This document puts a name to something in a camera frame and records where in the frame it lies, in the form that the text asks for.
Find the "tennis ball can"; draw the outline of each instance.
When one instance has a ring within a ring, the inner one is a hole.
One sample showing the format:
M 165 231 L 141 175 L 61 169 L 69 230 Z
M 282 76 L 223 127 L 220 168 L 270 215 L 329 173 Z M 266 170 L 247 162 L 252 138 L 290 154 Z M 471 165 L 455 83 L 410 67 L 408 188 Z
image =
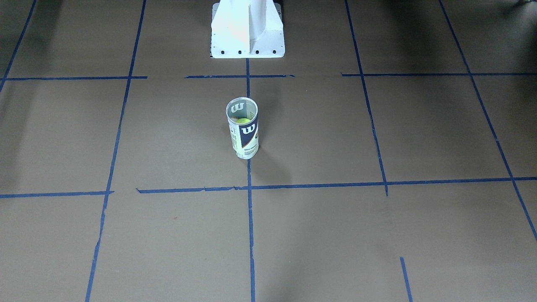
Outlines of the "tennis ball can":
M 231 143 L 239 158 L 248 160 L 259 149 L 257 104 L 251 98 L 238 97 L 226 107 Z

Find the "can rim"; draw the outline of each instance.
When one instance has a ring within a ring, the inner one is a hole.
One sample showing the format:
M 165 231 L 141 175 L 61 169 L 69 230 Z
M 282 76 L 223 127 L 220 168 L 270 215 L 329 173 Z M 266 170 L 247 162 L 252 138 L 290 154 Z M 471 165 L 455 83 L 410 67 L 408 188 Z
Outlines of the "can rim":
M 229 116 L 228 114 L 228 111 L 229 111 L 229 107 L 231 106 L 231 104 L 239 99 L 245 99 L 245 100 L 249 100 L 253 103 L 253 105 L 255 106 L 256 108 L 256 114 L 253 116 L 253 118 L 251 120 L 255 120 L 257 118 L 257 113 L 259 113 L 259 108 L 257 107 L 257 103 L 256 101 L 254 101 L 253 99 L 249 98 L 249 97 L 238 97 L 238 98 L 234 98 L 232 99 L 231 101 L 229 101 L 228 105 L 226 106 L 226 116 L 228 117 L 228 121 L 235 124 L 235 125 L 247 125 L 247 124 L 240 124 L 240 123 L 237 123 L 235 122 L 234 120 L 231 119 L 231 117 Z

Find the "vertical blue tape line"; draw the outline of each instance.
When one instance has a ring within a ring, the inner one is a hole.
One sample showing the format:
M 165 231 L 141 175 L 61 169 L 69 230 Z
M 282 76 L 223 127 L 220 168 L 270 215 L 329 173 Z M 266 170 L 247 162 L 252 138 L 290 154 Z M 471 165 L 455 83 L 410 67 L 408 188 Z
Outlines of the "vertical blue tape line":
M 438 0 L 440 3 L 440 7 L 442 8 L 442 12 L 444 13 L 444 17 L 446 18 L 447 25 L 449 26 L 449 30 L 451 31 L 451 35 L 453 36 L 453 39 L 455 40 L 455 43 L 457 44 L 457 48 L 459 49 L 459 52 L 461 54 L 462 60 L 466 66 L 466 71 L 470 75 L 470 79 L 472 82 L 472 85 L 474 86 L 475 93 L 477 94 L 477 99 L 479 100 L 479 104 L 481 105 L 481 109 L 483 110 L 483 113 L 485 114 L 485 118 L 487 119 L 487 123 L 489 124 L 490 131 L 492 132 L 492 135 L 494 136 L 494 140 L 496 141 L 496 145 L 498 146 L 498 150 L 500 152 L 500 155 L 502 156 L 502 160 L 505 164 L 505 168 L 507 169 L 507 173 L 509 174 L 509 178 L 511 179 L 511 182 L 513 183 L 513 187 L 515 192 L 517 193 L 518 200 L 520 202 L 520 205 L 522 206 L 522 210 L 524 210 L 524 215 L 526 215 L 526 219 L 529 223 L 529 227 L 531 228 L 533 232 L 533 236 L 535 240 L 537 241 L 537 231 L 535 230 L 535 226 L 533 225 L 532 219 L 529 216 L 529 212 L 526 208 L 526 204 L 524 203 L 524 200 L 522 199 L 522 195 L 520 194 L 520 191 L 518 190 L 517 181 L 513 177 L 513 173 L 511 171 L 511 168 L 509 167 L 509 164 L 507 163 L 507 158 L 505 157 L 505 154 L 502 149 L 502 145 L 500 144 L 500 140 L 498 139 L 498 136 L 496 135 L 496 131 L 494 131 L 494 127 L 492 125 L 492 122 L 489 118 L 489 114 L 487 113 L 487 109 L 485 108 L 485 104 L 483 103 L 483 99 L 481 98 L 481 94 L 479 93 L 479 89 L 477 88 L 477 84 L 475 83 L 474 76 L 472 75 L 470 71 L 470 66 L 468 65 L 468 62 L 466 61 L 466 57 L 462 51 L 462 47 L 459 43 L 459 40 L 457 39 L 457 36 L 455 35 L 455 31 L 453 30 L 453 26 L 451 22 L 449 21 L 449 17 L 447 15 L 446 9 L 444 7 L 444 4 L 442 3 L 442 0 Z
M 30 19 L 32 18 L 36 3 L 37 0 L 34 0 L 34 2 L 32 3 L 32 7 L 30 8 L 30 12 L 28 13 L 28 17 L 26 18 L 26 23 L 24 24 L 23 31 L 20 33 L 17 45 L 15 45 L 15 49 L 13 50 L 13 54 L 11 55 L 11 59 L 9 60 L 8 67 L 6 68 L 4 77 L 2 78 L 2 82 L 0 83 L 0 92 L 2 92 L 2 89 L 4 89 L 5 81 L 8 78 L 9 71 L 11 70 L 11 66 L 13 65 L 13 61 L 15 60 L 15 56 L 17 56 L 20 44 L 23 42 L 24 34 L 26 33 L 26 29 L 28 28 L 28 24 L 30 23 Z
M 369 119 L 371 120 L 371 129 L 373 131 L 373 137 L 375 139 L 376 153 L 379 156 L 380 172 L 382 174 L 382 181 L 384 182 L 384 190 L 386 191 L 386 196 L 387 196 L 388 195 L 388 182 L 386 181 L 386 173 L 384 173 L 384 165 L 382 164 L 382 157 L 380 156 L 379 140 L 376 136 L 375 122 L 373 121 L 373 113 L 371 112 L 371 105 L 369 103 L 369 95 L 367 93 L 366 80 L 364 77 L 364 71 L 362 69 L 360 53 L 358 52 L 358 44 L 356 43 L 356 35 L 354 34 L 354 26 L 352 25 L 349 2 L 347 0 L 345 0 L 345 7 L 347 8 L 347 18 L 349 19 L 349 26 L 351 27 L 352 41 L 354 43 L 354 51 L 356 52 L 356 60 L 358 61 L 358 68 L 360 69 L 360 78 L 362 79 L 362 87 L 364 89 L 364 96 L 366 98 L 367 112 L 369 113 Z
M 407 266 L 404 264 L 404 258 L 399 257 L 399 260 L 401 260 L 401 269 L 403 269 L 403 277 L 404 277 L 404 283 L 407 287 L 407 295 L 408 295 L 408 301 L 412 302 L 412 291 L 410 290 L 410 282 L 408 281 L 408 274 L 407 274 Z
M 143 4 L 142 4 L 142 12 L 140 14 L 140 21 L 138 23 L 138 32 L 136 33 L 136 41 L 134 43 L 134 50 L 133 50 L 133 55 L 132 55 L 132 59 L 130 61 L 130 70 L 129 70 L 129 78 L 127 79 L 127 86 L 125 87 L 125 96 L 123 98 L 123 107 L 121 108 L 121 116 L 119 118 L 119 125 L 118 125 L 118 131 L 117 131 L 117 134 L 115 136 L 115 145 L 114 145 L 114 153 L 112 155 L 112 163 L 110 164 L 110 175 L 108 177 L 108 182 L 106 184 L 106 191 L 109 192 L 110 191 L 110 188 L 112 186 L 112 178 L 113 178 L 113 175 L 114 175 L 114 166 L 115 166 L 115 159 L 117 157 L 117 154 L 118 154 L 118 148 L 119 148 L 119 139 L 121 137 L 121 124 L 123 122 L 123 116 L 125 114 L 125 106 L 127 105 L 127 98 L 128 98 L 128 95 L 129 95 L 129 89 L 130 89 L 130 81 L 132 79 L 132 74 L 133 74 L 133 70 L 134 70 L 134 61 L 136 59 L 136 51 L 138 49 L 138 41 L 140 40 L 140 33 L 142 31 L 142 23 L 143 23 L 143 15 L 144 15 L 144 12 L 146 10 L 146 1 L 147 0 L 143 0 Z M 93 279 L 95 277 L 95 268 L 97 266 L 97 258 L 99 256 L 99 248 L 100 248 L 100 242 L 101 242 L 101 238 L 103 237 L 103 228 L 104 228 L 104 220 L 105 220 L 105 211 L 106 211 L 106 208 L 108 206 L 108 197 L 110 196 L 109 193 L 107 193 L 104 197 L 104 201 L 103 201 L 103 210 L 101 212 L 101 219 L 100 219 L 100 228 L 99 228 L 99 239 L 97 241 L 97 244 L 95 245 L 95 250 L 93 252 L 93 261 L 91 263 L 91 271 L 90 271 L 90 279 L 88 281 L 88 289 L 86 291 L 86 299 L 85 299 L 85 302 L 89 302 L 90 301 L 90 296 L 91 296 L 91 289 L 93 287 Z
M 250 59 L 246 58 L 246 97 L 250 97 Z
M 248 218 L 250 224 L 250 294 L 251 302 L 256 302 L 256 270 L 253 262 L 253 213 L 252 213 L 252 169 L 248 160 Z

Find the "dark blue label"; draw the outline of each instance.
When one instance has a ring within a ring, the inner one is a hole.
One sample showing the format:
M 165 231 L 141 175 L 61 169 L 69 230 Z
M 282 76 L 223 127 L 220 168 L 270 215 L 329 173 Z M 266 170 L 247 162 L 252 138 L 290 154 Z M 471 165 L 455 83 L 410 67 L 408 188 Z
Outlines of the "dark blue label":
M 254 136 L 256 135 L 257 117 L 248 124 L 239 125 L 238 131 L 241 134 L 241 145 L 244 148 L 254 139 Z

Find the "horizontal blue tape line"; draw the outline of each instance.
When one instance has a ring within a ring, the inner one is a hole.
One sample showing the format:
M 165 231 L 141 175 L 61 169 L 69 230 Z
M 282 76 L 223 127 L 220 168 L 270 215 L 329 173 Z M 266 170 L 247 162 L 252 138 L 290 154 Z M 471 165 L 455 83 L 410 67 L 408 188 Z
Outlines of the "horizontal blue tape line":
M 185 78 L 246 78 L 248 75 L 191 75 Z M 250 75 L 249 77 L 295 77 L 295 75 Z
M 515 177 L 516 181 L 537 181 L 536 177 Z M 448 183 L 486 183 L 486 182 L 510 182 L 509 177 L 499 178 L 470 178 L 470 179 L 436 179 L 425 181 L 392 181 L 386 182 L 387 185 L 413 185 L 413 184 L 448 184 Z M 361 182 L 361 183 L 326 183 L 326 184 L 279 184 L 279 185 L 253 185 L 252 190 L 270 190 L 270 189 L 300 189 L 300 188 L 344 188 L 349 186 L 383 186 L 384 182 Z M 247 190 L 248 186 L 217 186 L 204 188 L 182 188 L 182 189 L 155 189 L 155 190 L 136 190 L 140 194 L 151 193 L 179 193 L 179 192 L 210 192 L 210 191 L 230 191 L 230 190 Z
M 408 74 L 364 74 L 366 77 L 376 76 L 534 76 L 537 73 L 408 73 Z M 341 76 L 361 76 L 360 74 L 341 74 Z
M 29 81 L 29 80 L 127 80 L 127 79 L 145 79 L 147 76 L 72 76 L 72 77 L 8 77 L 6 81 Z
M 114 192 L 114 191 L 1 194 L 1 195 L 0 195 L 0 198 L 27 198 L 27 197 L 61 197 L 61 196 L 84 196 L 84 195 L 110 195 L 110 194 L 112 194 L 113 192 Z

